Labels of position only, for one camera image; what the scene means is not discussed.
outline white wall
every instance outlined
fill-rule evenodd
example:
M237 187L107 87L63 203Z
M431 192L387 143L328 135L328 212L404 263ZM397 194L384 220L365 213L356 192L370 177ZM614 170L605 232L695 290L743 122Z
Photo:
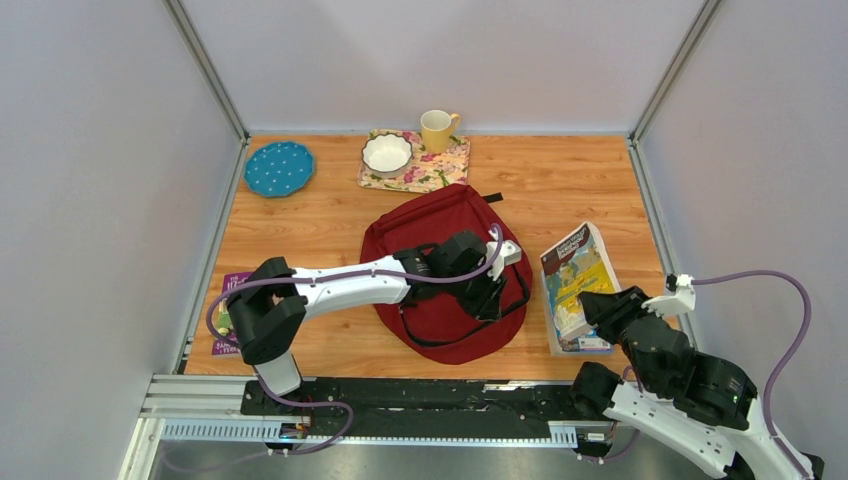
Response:
M702 0L186 0L251 130L635 126Z
M0 7L0 478L115 478L235 137L157 1Z
M813 323L775 388L780 427L848 478L848 3L725 2L644 142L685 271L796 275ZM798 330L780 280L698 292L698 340L760 387Z

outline book cover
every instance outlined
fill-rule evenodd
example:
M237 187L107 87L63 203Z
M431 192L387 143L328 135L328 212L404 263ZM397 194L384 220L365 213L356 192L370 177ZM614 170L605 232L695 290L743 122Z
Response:
M548 339L551 354L612 353L595 335L577 300L582 291L620 290L598 228L584 222L541 255Z
M221 293L240 285L247 280L253 272L228 273L224 275L224 286L221 288ZM230 321L230 314L227 312L227 301L218 304L218 316L215 319L215 329L222 335L227 335L227 338L236 341L236 334L233 331L233 322ZM221 357L228 355L239 355L239 349L228 345L221 340L215 340L212 343L212 356Z

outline backpack strap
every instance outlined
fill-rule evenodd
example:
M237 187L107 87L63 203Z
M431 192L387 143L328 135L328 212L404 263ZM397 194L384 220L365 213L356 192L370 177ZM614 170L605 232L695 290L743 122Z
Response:
M515 277L518 279L518 283L521 284L521 291L523 292L523 295L520 299L516 300L515 302L512 302L512 304L510 306L506 307L506 309L503 311L503 313L501 313L501 317L505 317L505 316L509 315L510 313L514 312L516 309L521 308L524 304L526 304L530 300L530 287L527 286L527 282L524 281L524 278L521 276L521 274L518 273L518 269L515 268L515 265L512 265L512 268L515 271ZM416 305L415 304L407 304L405 306L415 307ZM415 342L418 346L420 346L422 348L444 347L444 346L447 346L447 345L453 345L454 343L461 342L461 341L465 340L466 338L474 335L475 333L483 330L484 328L497 323L497 322L480 322L480 325L474 327L473 329L471 329L470 332L468 332L465 335L457 338L456 340L448 340L448 341L425 340L423 338L416 337L415 334L413 334L412 331L409 330L409 325L407 325L407 323L406 323L406 316L404 316L404 314L403 314L403 308L404 308L404 305L401 305L398 308L398 312L400 312L400 320L403 323L403 329L406 330L406 334L409 335L409 339L412 340L413 342Z

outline robotic arm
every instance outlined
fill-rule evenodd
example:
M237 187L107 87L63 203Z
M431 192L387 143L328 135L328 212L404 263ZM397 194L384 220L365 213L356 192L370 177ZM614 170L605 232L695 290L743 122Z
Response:
M587 362L572 386L575 403L633 425L712 478L820 479L820 458L798 452L779 430L776 437L769 434L762 400L745 372L695 351L686 334L661 318L692 311L695 304L688 275L669 276L667 286L673 295L656 298L638 287L579 294L587 323L599 337L621 345L645 390L655 396L640 394L603 365Z
M313 317L360 305L416 302L446 292L475 319L497 321L501 318L500 298L506 286L501 274L504 267L521 259L521 248L505 241L492 259L496 245L495 241L484 243L473 232L464 231L443 244L422 245L346 267L293 269L283 257L271 258L247 282L289 277L292 283L250 288L227 300L242 358L256 368L271 390L284 395L297 389L301 382L289 347L300 325ZM492 266L486 274L461 282L434 284L403 278L404 274L462 276L489 259ZM368 270L370 275L362 274Z

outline blue polka dot plate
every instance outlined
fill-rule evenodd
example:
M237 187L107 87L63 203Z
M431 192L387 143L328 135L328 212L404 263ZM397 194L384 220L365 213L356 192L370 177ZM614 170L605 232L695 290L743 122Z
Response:
M297 142L274 142L247 161L244 181L263 197L286 197L300 190L315 171L315 158Z

